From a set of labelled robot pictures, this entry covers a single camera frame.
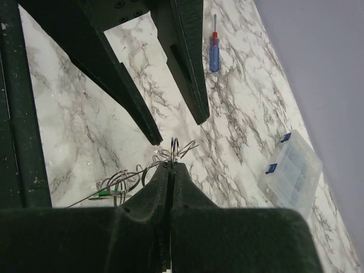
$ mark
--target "metal wire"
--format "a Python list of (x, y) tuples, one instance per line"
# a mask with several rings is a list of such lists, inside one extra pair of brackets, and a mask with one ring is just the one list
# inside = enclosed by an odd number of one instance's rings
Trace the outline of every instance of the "metal wire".
[[(170, 152), (168, 152), (167, 150), (164, 150), (164, 149), (160, 150), (159, 155), (153, 155), (153, 157), (152, 157), (153, 162), (148, 167), (143, 169), (142, 166), (140, 164), (138, 164), (135, 168), (135, 172), (128, 172), (126, 169), (116, 172), (110, 178), (104, 179), (102, 182), (96, 183), (97, 191), (95, 191), (91, 195), (88, 195), (85, 198), (79, 200), (78, 202), (73, 203), (72, 205), (68, 206), (67, 208), (77, 205), (80, 202), (82, 202), (86, 199), (89, 199), (104, 190), (107, 190), (110, 193), (110, 195), (113, 196), (114, 206), (118, 206), (118, 205), (120, 206), (122, 203), (125, 202), (126, 194), (131, 192), (133, 189), (135, 189), (140, 182), (142, 183), (143, 187), (146, 185), (145, 180), (146, 180), (148, 171), (150, 169), (157, 167), (159, 164), (167, 162), (168, 160), (171, 161), (172, 166), (173, 166), (173, 163), (177, 162), (178, 159), (182, 159), (187, 154), (187, 152), (196, 148), (197, 146), (198, 145), (196, 144), (196, 141), (193, 140), (180, 150), (178, 139), (172, 138)], [(137, 181), (135, 181), (135, 180), (130, 181), (135, 176), (138, 176)]]

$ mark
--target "clear plastic container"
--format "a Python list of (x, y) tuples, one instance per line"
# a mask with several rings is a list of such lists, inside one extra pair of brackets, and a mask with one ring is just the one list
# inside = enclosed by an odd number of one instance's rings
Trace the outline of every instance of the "clear plastic container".
[(321, 173), (321, 160), (294, 130), (281, 138), (258, 185), (274, 205), (308, 219)]

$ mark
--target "white marble surface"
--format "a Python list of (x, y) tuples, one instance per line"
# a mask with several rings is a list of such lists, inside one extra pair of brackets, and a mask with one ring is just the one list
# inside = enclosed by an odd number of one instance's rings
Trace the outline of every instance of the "white marble surface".
[[(212, 14), (221, 70), (208, 71)], [(117, 170), (146, 166), (170, 137), (200, 146), (186, 156), (193, 181), (221, 207), (271, 206), (257, 181), (284, 133), (309, 140), (286, 76), (253, 0), (205, 1), (203, 55), (211, 117), (195, 124), (167, 68), (149, 15), (107, 32), (165, 139), (151, 146), (126, 111), (91, 82), (21, 9), (49, 187), (54, 207), (92, 193)], [(80, 206), (110, 203), (85, 201)], [(322, 178), (308, 220), (325, 272), (361, 272)]]

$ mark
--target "screwdriver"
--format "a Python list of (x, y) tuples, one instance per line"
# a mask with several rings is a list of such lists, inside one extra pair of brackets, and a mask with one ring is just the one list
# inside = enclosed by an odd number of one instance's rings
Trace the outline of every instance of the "screwdriver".
[(214, 32), (212, 33), (210, 47), (210, 70), (217, 72), (220, 69), (220, 50), (218, 48), (219, 39), (216, 32), (216, 14), (214, 14)]

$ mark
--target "black screw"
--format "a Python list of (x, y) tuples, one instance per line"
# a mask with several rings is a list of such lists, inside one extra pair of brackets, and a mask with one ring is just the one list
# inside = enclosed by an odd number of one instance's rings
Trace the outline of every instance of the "black screw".
[(122, 17), (119, 19), (120, 24), (125, 23), (126, 21), (128, 21), (128, 17)]
[(139, 16), (141, 16), (141, 14), (142, 14), (143, 12), (141, 11), (141, 10), (138, 10), (138, 11), (136, 11), (135, 13), (133, 13), (133, 16), (134, 16), (134, 18), (136, 18), (136, 17), (139, 17)]
[(114, 7), (116, 9), (120, 9), (121, 7), (123, 7), (125, 5), (125, 2), (124, 1), (116, 1), (115, 4), (114, 4)]

